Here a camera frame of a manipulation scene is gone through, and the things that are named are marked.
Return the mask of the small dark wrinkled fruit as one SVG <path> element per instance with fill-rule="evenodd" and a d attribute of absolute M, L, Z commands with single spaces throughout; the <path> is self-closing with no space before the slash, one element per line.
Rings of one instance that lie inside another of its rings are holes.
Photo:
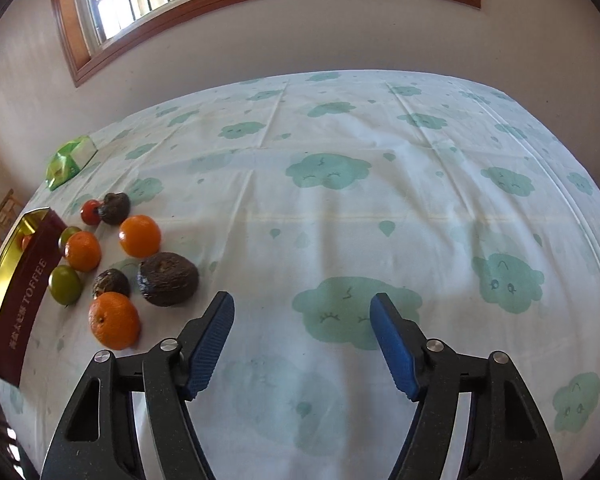
<path fill-rule="evenodd" d="M 107 269 L 98 274 L 92 286 L 92 296 L 96 299 L 105 292 L 131 296 L 131 285 L 126 275 L 118 269 Z"/>

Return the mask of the green tissue pack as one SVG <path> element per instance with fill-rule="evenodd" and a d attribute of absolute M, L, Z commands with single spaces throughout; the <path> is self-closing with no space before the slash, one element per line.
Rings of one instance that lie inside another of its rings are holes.
<path fill-rule="evenodd" d="M 53 191 L 70 181 L 86 167 L 96 153 L 96 145 L 90 136 L 78 136 L 61 145 L 46 167 L 47 188 Z"/>

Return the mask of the smooth orange fruit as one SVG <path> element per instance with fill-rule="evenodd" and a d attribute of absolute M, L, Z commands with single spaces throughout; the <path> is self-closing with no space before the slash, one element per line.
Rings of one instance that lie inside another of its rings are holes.
<path fill-rule="evenodd" d="M 133 258 L 148 258 L 160 250 L 161 231 L 153 218 L 137 214 L 126 218 L 119 228 L 119 244 Z"/>

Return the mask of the red gold toffee tin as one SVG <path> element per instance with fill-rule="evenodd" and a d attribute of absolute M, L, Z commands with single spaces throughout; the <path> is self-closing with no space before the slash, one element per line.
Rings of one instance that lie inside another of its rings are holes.
<path fill-rule="evenodd" d="M 0 248 L 0 378 L 19 386 L 33 324 L 48 278 L 61 259 L 66 228 L 53 209 L 25 212 Z"/>

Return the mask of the dark wrinkled fruit by tomato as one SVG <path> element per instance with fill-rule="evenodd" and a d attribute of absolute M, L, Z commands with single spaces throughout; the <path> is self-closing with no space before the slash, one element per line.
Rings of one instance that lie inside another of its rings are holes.
<path fill-rule="evenodd" d="M 120 226 L 129 217 L 131 201 L 125 193 L 108 193 L 98 206 L 101 222 L 110 226 Z"/>

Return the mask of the green tomato round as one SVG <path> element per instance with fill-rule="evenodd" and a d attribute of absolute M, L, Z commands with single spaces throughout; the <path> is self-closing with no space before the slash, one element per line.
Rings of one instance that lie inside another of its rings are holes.
<path fill-rule="evenodd" d="M 58 304 L 71 306 L 79 300 L 83 284 L 76 270 L 61 264 L 48 277 L 48 290 Z"/>

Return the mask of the small red tomato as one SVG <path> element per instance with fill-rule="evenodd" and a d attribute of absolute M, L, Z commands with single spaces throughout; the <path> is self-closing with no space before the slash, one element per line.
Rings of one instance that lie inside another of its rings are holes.
<path fill-rule="evenodd" d="M 80 216 L 82 221 L 87 226 L 98 226 L 100 223 L 99 214 L 100 201 L 99 200 L 87 200 L 80 209 Z"/>

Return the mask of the large orange mandarin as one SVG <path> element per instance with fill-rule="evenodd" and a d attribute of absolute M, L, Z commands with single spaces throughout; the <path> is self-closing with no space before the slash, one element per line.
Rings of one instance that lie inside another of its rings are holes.
<path fill-rule="evenodd" d="M 110 350 L 134 346 L 142 329 L 137 308 L 118 292 L 99 295 L 90 305 L 88 322 L 93 336 Z"/>

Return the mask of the large dark wrinkled fruit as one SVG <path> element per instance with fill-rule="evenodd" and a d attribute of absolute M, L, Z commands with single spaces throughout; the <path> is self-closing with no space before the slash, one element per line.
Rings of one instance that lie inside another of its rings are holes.
<path fill-rule="evenodd" d="M 199 271 L 188 259 L 174 252 L 157 252 L 137 269 L 140 294 L 157 307 L 173 307 L 189 300 L 199 286 Z"/>

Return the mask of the cloud pattern tablecloth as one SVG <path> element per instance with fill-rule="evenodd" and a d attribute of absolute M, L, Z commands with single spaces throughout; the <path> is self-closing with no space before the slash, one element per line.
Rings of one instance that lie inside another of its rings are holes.
<path fill-rule="evenodd" d="M 268 77 L 152 106 L 96 131 L 98 152 L 33 208 L 70 224 L 128 194 L 200 286 L 132 299 L 136 350 L 220 290 L 236 318 L 189 413 L 220 479 L 383 479 L 415 407 L 370 322 L 388 294 L 454 350 L 508 353 L 562 473 L 600 455 L 600 189 L 507 94 L 439 75 Z"/>

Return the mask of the wooden chair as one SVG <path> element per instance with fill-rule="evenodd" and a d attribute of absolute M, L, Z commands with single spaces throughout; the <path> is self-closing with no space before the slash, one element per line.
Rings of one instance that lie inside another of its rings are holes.
<path fill-rule="evenodd" d="M 23 207 L 23 203 L 18 200 L 15 191 L 11 188 L 0 203 L 0 248 L 10 229 L 17 222 Z"/>

